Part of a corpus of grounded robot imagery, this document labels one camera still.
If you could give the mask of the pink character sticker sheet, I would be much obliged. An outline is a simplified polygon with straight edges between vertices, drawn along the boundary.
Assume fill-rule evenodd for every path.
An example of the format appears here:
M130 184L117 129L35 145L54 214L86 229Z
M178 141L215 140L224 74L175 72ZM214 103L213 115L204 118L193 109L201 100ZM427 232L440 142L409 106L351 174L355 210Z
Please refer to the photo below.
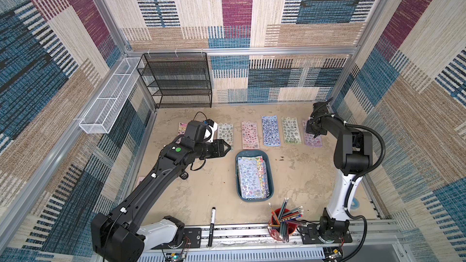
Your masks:
M302 120L303 125L303 137L304 137L304 144L309 147L322 147L322 137L318 136L314 138L313 134L306 133L307 128L307 120Z

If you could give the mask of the pink cat sticker sheet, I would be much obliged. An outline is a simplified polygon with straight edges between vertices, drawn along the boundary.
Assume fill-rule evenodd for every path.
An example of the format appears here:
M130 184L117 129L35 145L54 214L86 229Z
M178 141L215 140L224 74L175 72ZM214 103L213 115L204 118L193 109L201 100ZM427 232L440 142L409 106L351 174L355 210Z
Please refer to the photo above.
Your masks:
M179 123L178 135L184 135L185 134L187 125L188 125L187 123Z

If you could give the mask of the green dinosaur sticker sheet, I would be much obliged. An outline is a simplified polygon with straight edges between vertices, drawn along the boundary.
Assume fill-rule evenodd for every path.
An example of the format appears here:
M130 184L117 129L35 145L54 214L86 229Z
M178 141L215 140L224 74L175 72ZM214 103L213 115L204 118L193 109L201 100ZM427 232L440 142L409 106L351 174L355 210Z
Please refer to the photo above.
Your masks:
M234 150L234 126L232 124L219 123L217 138L226 141L231 146L231 151Z

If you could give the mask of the green frog sticker sheet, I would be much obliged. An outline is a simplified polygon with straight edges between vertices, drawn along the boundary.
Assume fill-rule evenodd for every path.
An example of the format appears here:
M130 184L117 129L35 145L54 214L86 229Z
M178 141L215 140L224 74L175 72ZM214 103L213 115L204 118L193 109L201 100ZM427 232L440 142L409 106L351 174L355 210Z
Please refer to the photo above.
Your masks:
M297 118L282 117L282 127L286 144L302 143Z

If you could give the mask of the pink bonbon sticker sheet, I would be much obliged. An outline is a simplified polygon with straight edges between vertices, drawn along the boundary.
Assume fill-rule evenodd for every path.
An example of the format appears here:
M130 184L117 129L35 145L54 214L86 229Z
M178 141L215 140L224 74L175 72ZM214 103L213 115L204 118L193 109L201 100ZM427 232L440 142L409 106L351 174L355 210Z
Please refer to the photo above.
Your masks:
M244 121L241 123L242 149L259 149L257 123Z

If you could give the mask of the blue penguin sticker sheet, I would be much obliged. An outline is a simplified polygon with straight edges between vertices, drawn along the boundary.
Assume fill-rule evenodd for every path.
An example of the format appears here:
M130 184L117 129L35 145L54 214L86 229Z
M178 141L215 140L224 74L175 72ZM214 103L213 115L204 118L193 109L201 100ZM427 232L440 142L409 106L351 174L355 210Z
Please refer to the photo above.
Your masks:
M278 119L276 115L262 116L263 144L269 147L280 146Z

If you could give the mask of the teal plastic storage box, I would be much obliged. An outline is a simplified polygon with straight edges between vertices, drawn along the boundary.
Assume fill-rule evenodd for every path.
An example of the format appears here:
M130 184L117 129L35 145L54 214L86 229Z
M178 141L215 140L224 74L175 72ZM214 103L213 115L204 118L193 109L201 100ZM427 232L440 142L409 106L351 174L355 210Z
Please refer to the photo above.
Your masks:
M274 194L268 155L262 150L243 150L235 157L237 194L246 202L269 200Z

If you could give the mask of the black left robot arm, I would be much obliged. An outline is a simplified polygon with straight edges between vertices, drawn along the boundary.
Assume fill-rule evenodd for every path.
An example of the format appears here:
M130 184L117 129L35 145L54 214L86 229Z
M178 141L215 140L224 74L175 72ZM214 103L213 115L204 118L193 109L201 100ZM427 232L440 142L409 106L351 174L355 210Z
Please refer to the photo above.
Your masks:
M217 127L211 119L190 121L185 133L160 151L152 170L129 196L108 214L98 213L93 218L92 247L103 261L135 262L155 247L184 243L184 223L180 220L169 215L148 226L142 226L142 222L176 178L189 177L186 168L190 164L224 157L231 150L225 140L214 137Z

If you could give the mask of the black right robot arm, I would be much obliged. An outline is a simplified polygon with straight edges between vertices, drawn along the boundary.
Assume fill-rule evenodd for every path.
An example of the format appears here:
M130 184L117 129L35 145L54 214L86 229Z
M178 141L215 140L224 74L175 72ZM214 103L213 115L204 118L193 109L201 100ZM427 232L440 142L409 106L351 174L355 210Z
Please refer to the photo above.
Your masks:
M336 184L316 227L322 242L333 243L347 235L352 219L351 202L362 179L361 174L373 165L372 134L351 127L330 113L327 102L313 104L305 130L315 138L330 133L337 139L333 157L337 169Z

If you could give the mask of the pastel sticker sheet in box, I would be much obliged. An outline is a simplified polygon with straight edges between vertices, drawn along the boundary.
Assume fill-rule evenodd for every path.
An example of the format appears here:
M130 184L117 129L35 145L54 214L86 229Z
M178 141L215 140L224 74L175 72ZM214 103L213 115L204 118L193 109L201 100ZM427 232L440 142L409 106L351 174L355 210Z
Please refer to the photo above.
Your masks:
M241 156L237 160L240 196L246 200L264 200L270 196L268 173L263 156Z

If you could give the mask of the black marker pen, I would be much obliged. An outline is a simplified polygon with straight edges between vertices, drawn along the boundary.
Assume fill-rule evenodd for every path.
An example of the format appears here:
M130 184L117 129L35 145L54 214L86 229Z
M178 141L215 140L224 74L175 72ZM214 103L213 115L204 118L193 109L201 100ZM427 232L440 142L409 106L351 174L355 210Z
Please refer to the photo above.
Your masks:
M211 210L211 222L209 227L209 236L207 247L212 247L214 239L214 229L215 229L215 220L216 220L216 208L213 207Z

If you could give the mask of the pink calculator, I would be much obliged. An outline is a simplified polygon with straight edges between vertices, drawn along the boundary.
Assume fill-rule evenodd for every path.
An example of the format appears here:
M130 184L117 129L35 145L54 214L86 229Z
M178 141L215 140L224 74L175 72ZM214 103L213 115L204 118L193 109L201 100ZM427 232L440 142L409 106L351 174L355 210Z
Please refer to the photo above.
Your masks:
M139 186L140 183L141 183L144 179L145 179L145 176L140 176L140 177L138 177L136 186Z

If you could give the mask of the blue tape roll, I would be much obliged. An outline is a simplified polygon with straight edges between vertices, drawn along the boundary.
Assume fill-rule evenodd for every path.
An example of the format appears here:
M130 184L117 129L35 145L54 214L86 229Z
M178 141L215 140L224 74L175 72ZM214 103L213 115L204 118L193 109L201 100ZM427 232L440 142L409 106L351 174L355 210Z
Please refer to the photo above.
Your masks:
M360 202L357 198L353 198L352 202L351 202L351 206L350 206L350 209L351 210L355 210L355 209L358 209L360 207Z

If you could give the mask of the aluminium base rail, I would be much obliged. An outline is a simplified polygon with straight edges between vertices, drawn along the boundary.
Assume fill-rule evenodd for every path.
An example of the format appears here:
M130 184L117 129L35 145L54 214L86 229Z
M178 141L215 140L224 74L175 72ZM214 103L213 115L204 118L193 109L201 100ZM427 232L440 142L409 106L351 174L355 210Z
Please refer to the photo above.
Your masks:
M268 223L181 226L167 218L133 234L113 227L114 241L93 234L93 248L108 262L410 262L395 222L350 224L344 238L323 243L314 224L287 242Z

